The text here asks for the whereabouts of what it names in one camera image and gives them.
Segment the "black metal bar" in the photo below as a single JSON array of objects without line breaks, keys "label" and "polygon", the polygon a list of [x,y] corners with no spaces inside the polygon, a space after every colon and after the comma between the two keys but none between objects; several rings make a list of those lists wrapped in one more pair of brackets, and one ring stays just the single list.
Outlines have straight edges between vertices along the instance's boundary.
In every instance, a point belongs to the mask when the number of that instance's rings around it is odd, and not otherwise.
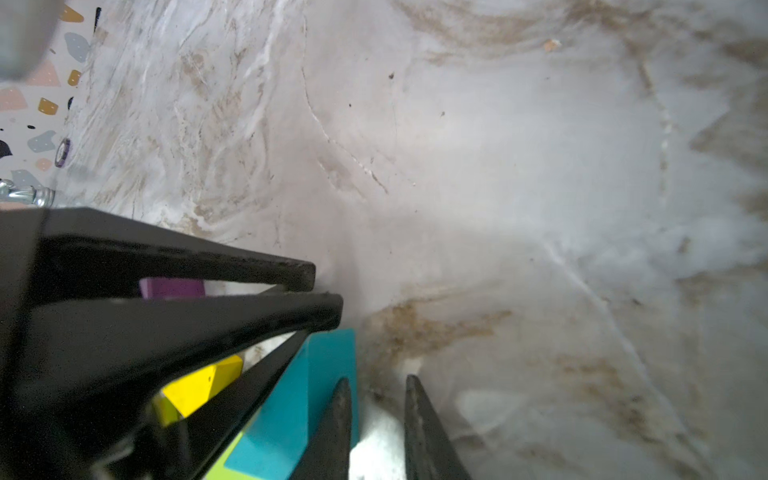
[{"label": "black metal bar", "polygon": [[342,305],[329,293],[276,293],[40,306],[31,312],[19,364],[17,414],[60,408],[134,381],[151,396],[272,336],[336,328]]},{"label": "black metal bar", "polygon": [[347,480],[351,436],[352,393],[349,380],[343,378],[289,480]]},{"label": "black metal bar", "polygon": [[311,262],[251,252],[88,208],[52,210],[40,239],[35,303],[134,296],[149,276],[284,285],[308,292]]},{"label": "black metal bar", "polygon": [[415,375],[406,380],[406,478],[470,480]]}]

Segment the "yellow block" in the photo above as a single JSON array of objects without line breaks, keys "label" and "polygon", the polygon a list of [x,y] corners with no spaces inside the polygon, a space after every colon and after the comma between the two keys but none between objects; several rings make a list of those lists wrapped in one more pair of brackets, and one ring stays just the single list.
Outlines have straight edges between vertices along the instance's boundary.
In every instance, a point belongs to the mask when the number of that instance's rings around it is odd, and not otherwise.
[{"label": "yellow block", "polygon": [[159,393],[152,399],[152,408],[154,409],[154,414],[157,415],[157,418],[160,420],[160,424],[163,427],[167,427],[171,423],[178,422],[181,418],[181,415],[179,415],[179,412],[176,410],[176,407],[174,407],[174,404]]},{"label": "yellow block", "polygon": [[243,369],[243,360],[237,355],[192,372],[169,383],[163,394],[181,415],[188,417],[224,387],[234,382]]}]

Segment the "white marble floor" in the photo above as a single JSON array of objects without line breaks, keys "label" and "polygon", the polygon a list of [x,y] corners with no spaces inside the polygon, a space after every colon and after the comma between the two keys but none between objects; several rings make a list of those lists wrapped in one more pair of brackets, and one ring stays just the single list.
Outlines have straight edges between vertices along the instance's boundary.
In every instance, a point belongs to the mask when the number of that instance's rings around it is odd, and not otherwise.
[{"label": "white marble floor", "polygon": [[61,204],[318,265],[350,478],[768,477],[768,4],[113,0]]}]

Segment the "brown stain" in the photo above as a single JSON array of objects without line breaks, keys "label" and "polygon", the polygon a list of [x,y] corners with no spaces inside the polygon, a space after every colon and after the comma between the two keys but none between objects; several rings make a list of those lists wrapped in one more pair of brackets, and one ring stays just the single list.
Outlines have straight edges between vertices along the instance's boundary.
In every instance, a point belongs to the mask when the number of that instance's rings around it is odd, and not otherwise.
[{"label": "brown stain", "polygon": [[655,94],[653,80],[648,73],[647,54],[654,46],[655,35],[635,38],[630,27],[646,32],[658,33],[660,29],[650,21],[653,10],[633,12],[626,8],[610,5],[602,0],[576,0],[566,8],[566,25],[593,25],[617,36],[624,44],[627,58],[634,63],[637,76],[645,94]]},{"label": "brown stain", "polygon": [[691,150],[768,176],[768,78],[734,92],[730,109],[689,143]]},{"label": "brown stain", "polygon": [[205,230],[201,227],[200,221],[195,217],[191,217],[189,214],[184,214],[178,223],[169,225],[169,228],[198,238],[209,238],[214,234],[212,231]]},{"label": "brown stain", "polygon": [[450,51],[427,51],[424,59],[436,67],[442,67],[449,61],[457,59],[458,55]]},{"label": "brown stain", "polygon": [[542,19],[542,12],[515,15],[485,15],[472,11],[468,2],[430,2],[416,5],[393,0],[416,31],[429,34],[451,49],[471,51],[494,58],[531,39],[529,29]]},{"label": "brown stain", "polygon": [[768,190],[743,195],[739,198],[739,204],[749,215],[756,215],[763,222],[768,222]]},{"label": "brown stain", "polygon": [[723,52],[738,61],[761,68],[768,58],[768,38],[748,38],[726,43]]},{"label": "brown stain", "polygon": [[478,319],[445,323],[420,315],[421,302],[409,300],[377,314],[382,322],[384,340],[389,345],[388,356],[394,362],[436,352],[460,339],[491,336],[493,326],[512,314],[504,310]]},{"label": "brown stain", "polygon": [[583,473],[584,470],[576,463],[571,462],[557,450],[544,445],[543,443],[528,443],[517,450],[521,458],[538,462],[548,467],[559,470],[572,470]]},{"label": "brown stain", "polygon": [[688,306],[701,306],[720,289],[748,280],[768,276],[768,259],[753,265],[737,265],[728,270],[700,272],[675,280],[683,301]]},{"label": "brown stain", "polygon": [[584,379],[590,383],[598,377],[601,385],[610,386],[613,389],[624,388],[618,370],[605,358],[585,359],[580,356],[558,355],[554,362],[561,367],[563,373],[590,377]]},{"label": "brown stain", "polygon": [[683,457],[701,465],[705,472],[709,471],[706,459],[697,453],[684,434],[677,433],[673,438],[669,438],[654,432],[659,425],[655,428],[651,425],[647,414],[650,406],[642,395],[617,397],[614,392],[606,392],[603,387],[594,383],[584,386],[584,394],[604,404],[608,411],[607,424],[616,432],[618,438],[639,442],[679,478],[693,480],[703,476],[696,466],[676,456],[676,450],[678,455],[686,452]]},{"label": "brown stain", "polygon": [[429,307],[456,295],[461,293],[410,299],[374,313],[362,324],[358,350],[366,354],[359,357],[361,385],[384,408],[397,410],[398,400],[387,395],[402,387],[395,371],[404,360],[437,353],[465,339],[493,336],[494,328],[512,316],[510,310],[500,310],[451,322],[428,313]]},{"label": "brown stain", "polygon": [[208,99],[208,86],[203,76],[203,55],[182,55],[180,57],[181,71],[190,79],[192,87],[200,98]]},{"label": "brown stain", "polygon": [[583,392],[588,398],[604,403],[610,414],[608,424],[619,438],[636,439],[651,445],[661,443],[649,428],[645,414],[647,405],[642,395],[617,395],[614,390],[607,391],[597,383],[584,384]]}]

